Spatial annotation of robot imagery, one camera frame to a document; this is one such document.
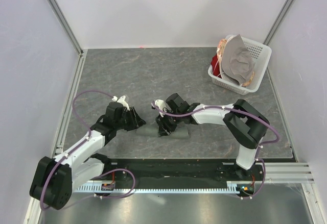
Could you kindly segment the grey-green cloth napkin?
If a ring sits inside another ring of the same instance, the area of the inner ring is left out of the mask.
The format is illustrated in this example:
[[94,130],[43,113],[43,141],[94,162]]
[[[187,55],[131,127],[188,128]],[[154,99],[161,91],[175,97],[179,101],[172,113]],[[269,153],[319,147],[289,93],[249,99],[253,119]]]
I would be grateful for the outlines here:
[[155,137],[155,138],[173,138],[173,139],[188,139],[190,137],[187,128],[180,128],[176,129],[176,131],[172,132],[171,134],[167,134],[166,132],[160,133],[159,128],[156,126],[143,126],[136,130],[136,134],[140,136],[148,136],[148,137]]

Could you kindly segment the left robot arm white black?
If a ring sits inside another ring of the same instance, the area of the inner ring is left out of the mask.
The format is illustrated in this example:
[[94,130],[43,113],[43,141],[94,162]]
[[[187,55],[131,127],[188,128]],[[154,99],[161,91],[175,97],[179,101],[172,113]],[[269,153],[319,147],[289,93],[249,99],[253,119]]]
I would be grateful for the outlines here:
[[81,185],[96,177],[106,180],[111,176],[112,167],[96,151],[106,146],[119,130],[133,131],[145,124],[134,107],[110,102],[105,114],[78,142],[53,158],[40,159],[30,197],[39,200],[43,208],[62,209]]

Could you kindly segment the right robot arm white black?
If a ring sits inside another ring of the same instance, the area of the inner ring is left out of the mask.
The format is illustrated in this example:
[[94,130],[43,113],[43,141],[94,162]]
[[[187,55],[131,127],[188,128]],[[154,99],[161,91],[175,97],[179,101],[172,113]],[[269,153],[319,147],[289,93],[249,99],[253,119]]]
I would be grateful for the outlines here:
[[224,106],[189,104],[177,93],[165,101],[157,99],[152,108],[159,112],[156,123],[159,136],[171,135],[179,123],[226,126],[240,144],[234,174],[240,180],[252,175],[259,144],[265,136],[269,121],[244,99]]

